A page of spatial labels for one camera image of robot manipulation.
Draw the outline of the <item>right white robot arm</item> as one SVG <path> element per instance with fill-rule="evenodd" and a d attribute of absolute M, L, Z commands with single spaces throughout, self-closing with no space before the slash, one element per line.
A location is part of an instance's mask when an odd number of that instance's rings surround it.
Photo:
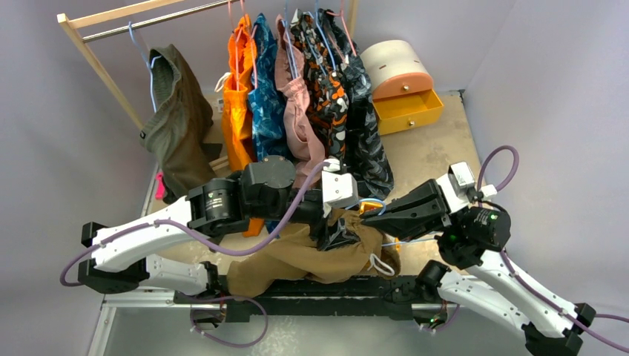
<path fill-rule="evenodd" d="M 441 258 L 415 279 L 422 300 L 471 309 L 513 330 L 532 355 L 577 355 L 595 310 L 551 292 L 507 257 L 511 218 L 490 202 L 494 193 L 491 185 L 477 190 L 473 179 L 446 174 L 360 218 L 405 242 L 434 235 Z"/>

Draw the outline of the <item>light blue wire hanger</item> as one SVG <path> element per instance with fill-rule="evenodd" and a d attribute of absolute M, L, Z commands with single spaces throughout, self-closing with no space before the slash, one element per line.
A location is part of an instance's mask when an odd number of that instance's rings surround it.
<path fill-rule="evenodd" d="M 377 215 L 382 215 L 386 210 L 386 203 L 383 200 L 376 198 L 363 198 L 358 200 L 353 205 L 347 206 L 344 208 L 345 210 L 357 211 L 359 214 L 365 213 L 367 211 L 375 211 Z M 402 245 L 410 244 L 410 243 L 424 243 L 434 240 L 433 234 L 428 234 L 424 237 L 416 237 L 416 238 L 403 238 L 393 237 L 392 235 L 386 234 L 385 240 L 383 241 L 383 247 L 394 247 L 398 251 L 400 250 Z"/>

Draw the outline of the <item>tan brown shorts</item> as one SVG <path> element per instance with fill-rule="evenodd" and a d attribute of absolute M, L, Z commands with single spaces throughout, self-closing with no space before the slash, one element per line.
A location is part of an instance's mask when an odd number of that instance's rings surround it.
<path fill-rule="evenodd" d="M 359 241 L 329 251 L 317 250 L 309 236 L 309 227 L 291 224 L 280 239 L 268 244 L 242 261 L 230 264 L 226 279 L 230 294 L 257 297 L 275 280 L 306 278 L 322 284 L 342 283 L 369 271 L 384 278 L 401 272 L 401 259 L 396 248 L 384 247 L 386 236 L 376 228 L 361 225 L 358 212 L 337 209 L 333 223 L 343 220 Z"/>

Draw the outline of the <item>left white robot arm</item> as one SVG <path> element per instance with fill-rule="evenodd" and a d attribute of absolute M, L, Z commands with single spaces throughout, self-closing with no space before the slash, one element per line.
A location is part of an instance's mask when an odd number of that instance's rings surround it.
<path fill-rule="evenodd" d="M 232 257 L 253 248 L 221 246 L 228 234 L 250 229 L 253 220 L 275 221 L 274 239 L 290 223 L 306 224 L 315 241 L 329 238 L 333 209 L 359 200 L 358 184 L 337 159 L 326 159 L 295 188 L 295 166 L 281 156 L 268 156 L 225 178 L 211 179 L 168 207 L 124 225 L 95 222 L 82 228 L 86 251 L 75 261 L 78 286 L 101 294 L 133 291 L 140 286 L 173 289 L 213 303 L 221 293 L 217 269 L 210 263 L 185 264 L 160 256 L 161 250 L 196 240 Z"/>

